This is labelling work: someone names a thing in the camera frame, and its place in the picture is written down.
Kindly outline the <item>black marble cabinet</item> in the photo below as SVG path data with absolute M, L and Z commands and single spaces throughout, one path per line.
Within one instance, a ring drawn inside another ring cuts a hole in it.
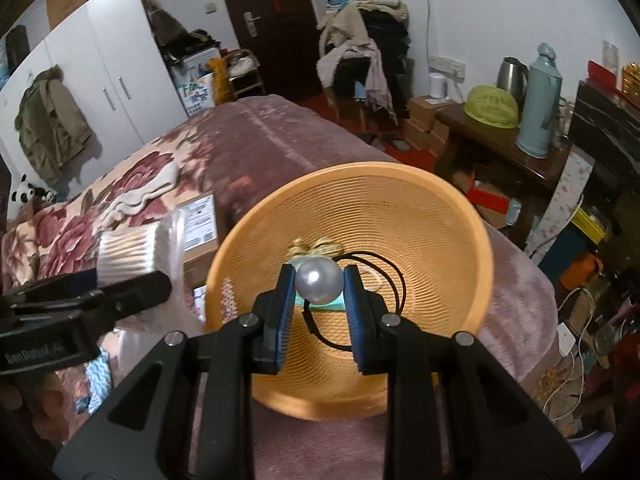
M 578 84 L 570 142 L 639 192 L 639 109 L 594 79 Z

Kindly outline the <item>dark wooden side table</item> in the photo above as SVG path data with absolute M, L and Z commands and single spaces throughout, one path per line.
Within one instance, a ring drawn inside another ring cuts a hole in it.
M 563 139 L 552 146 L 544 159 L 525 154 L 516 146 L 516 129 L 492 128 L 465 114 L 463 106 L 446 107 L 435 119 L 449 128 L 445 151 L 435 162 L 435 174 L 447 181 L 456 170 L 469 164 L 498 162 L 506 170 L 506 178 L 522 211 L 509 229 L 509 238 L 518 248 L 524 248 L 534 217 L 544 213 L 564 169 L 570 141 Z

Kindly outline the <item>cotton swabs pack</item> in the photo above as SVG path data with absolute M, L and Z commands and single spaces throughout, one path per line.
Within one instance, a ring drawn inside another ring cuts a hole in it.
M 144 226 L 104 231 L 100 236 L 96 274 L 100 285 L 111 285 L 154 271 L 172 284 L 183 279 L 186 213 L 175 210 Z

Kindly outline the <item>floral fleece blanket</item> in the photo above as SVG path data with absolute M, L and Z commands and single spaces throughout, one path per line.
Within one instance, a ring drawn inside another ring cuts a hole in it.
M 145 144 L 81 185 L 66 203 L 17 222 L 2 237 L 2 284 L 12 289 L 94 263 L 101 211 L 174 162 L 177 186 L 140 214 L 146 223 L 201 194 L 216 198 L 225 226 L 304 174 L 380 160 L 382 153 L 306 107 L 280 96 L 246 98 L 206 110 Z M 558 358 L 553 287 L 502 233 L 489 231 L 495 281 L 480 340 L 526 389 Z M 256 474 L 261 479 L 377 479 L 384 422 L 303 422 L 254 409 Z

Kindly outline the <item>pile of clothes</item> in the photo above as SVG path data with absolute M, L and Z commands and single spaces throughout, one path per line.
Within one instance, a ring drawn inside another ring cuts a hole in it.
M 409 10 L 401 0 L 328 0 L 318 23 L 317 75 L 333 99 L 353 100 L 393 122 L 405 114 Z

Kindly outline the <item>stacked cardboard boxes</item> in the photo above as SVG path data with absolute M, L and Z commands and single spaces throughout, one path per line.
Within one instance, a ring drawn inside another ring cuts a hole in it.
M 407 102 L 408 119 L 404 122 L 405 140 L 418 151 L 428 151 L 438 159 L 446 150 L 449 127 L 436 115 L 454 106 L 451 100 L 434 100 L 429 96 L 416 96 Z

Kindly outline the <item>green face mask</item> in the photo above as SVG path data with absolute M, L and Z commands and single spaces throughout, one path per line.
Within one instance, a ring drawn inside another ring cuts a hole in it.
M 288 263 L 295 269 L 296 304 L 302 306 L 307 301 L 314 308 L 344 309 L 344 273 L 333 259 L 306 256 Z

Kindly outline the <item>yellow measuring tape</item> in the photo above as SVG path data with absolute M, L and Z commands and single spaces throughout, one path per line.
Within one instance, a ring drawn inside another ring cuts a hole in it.
M 288 245 L 288 251 L 286 252 L 286 258 L 291 260 L 296 257 L 306 256 L 321 256 L 334 258 L 344 254 L 344 246 L 332 240 L 329 237 L 317 238 L 314 242 L 307 242 L 303 238 L 299 237 Z

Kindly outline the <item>wall power strip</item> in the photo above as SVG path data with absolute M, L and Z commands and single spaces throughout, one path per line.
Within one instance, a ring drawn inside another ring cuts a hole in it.
M 444 56 L 431 55 L 428 66 L 432 72 L 444 74 L 454 81 L 462 82 L 465 80 L 465 64 L 463 62 Z

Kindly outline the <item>printed shopping bag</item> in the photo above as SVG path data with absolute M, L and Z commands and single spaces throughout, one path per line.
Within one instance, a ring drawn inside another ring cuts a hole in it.
M 177 90 L 189 116 L 194 116 L 203 110 L 209 110 L 216 106 L 212 73 L 182 84 Z

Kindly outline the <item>olive green jacket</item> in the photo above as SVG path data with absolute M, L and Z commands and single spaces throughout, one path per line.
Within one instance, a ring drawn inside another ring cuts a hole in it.
M 39 73 L 24 91 L 14 128 L 30 166 L 49 186 L 58 184 L 64 167 L 93 136 L 58 65 Z

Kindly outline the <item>panda plush toy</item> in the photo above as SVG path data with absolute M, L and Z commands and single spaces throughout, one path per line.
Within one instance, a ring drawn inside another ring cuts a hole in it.
M 53 204 L 55 202 L 55 192 L 29 182 L 26 174 L 23 174 L 16 189 L 11 194 L 11 202 L 26 205 L 34 197 L 39 198 L 40 202 L 45 204 Z

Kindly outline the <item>orange plastic basket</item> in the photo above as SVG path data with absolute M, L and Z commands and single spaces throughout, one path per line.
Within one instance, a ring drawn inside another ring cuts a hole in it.
M 384 413 L 387 380 L 363 375 L 366 332 L 349 318 L 362 298 L 449 337 L 476 333 L 494 281 L 487 230 L 470 203 L 434 174 L 394 162 L 351 162 L 307 174 L 255 205 L 222 242 L 206 281 L 205 316 L 219 330 L 273 290 L 294 249 L 333 245 L 341 293 L 313 304 L 295 286 L 279 373 L 254 378 L 254 399 L 291 417 L 325 422 Z

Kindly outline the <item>blue white striped cloth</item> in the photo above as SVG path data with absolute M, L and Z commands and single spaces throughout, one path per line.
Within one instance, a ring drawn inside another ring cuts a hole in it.
M 90 361 L 75 387 L 75 413 L 92 415 L 113 388 L 110 354 L 100 347 L 100 354 Z

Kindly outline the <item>steel electric kettle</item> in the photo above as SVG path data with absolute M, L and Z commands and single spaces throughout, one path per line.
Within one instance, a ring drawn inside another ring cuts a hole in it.
M 528 67 L 513 56 L 506 56 L 500 65 L 496 86 L 509 92 L 518 104 L 526 98 Z

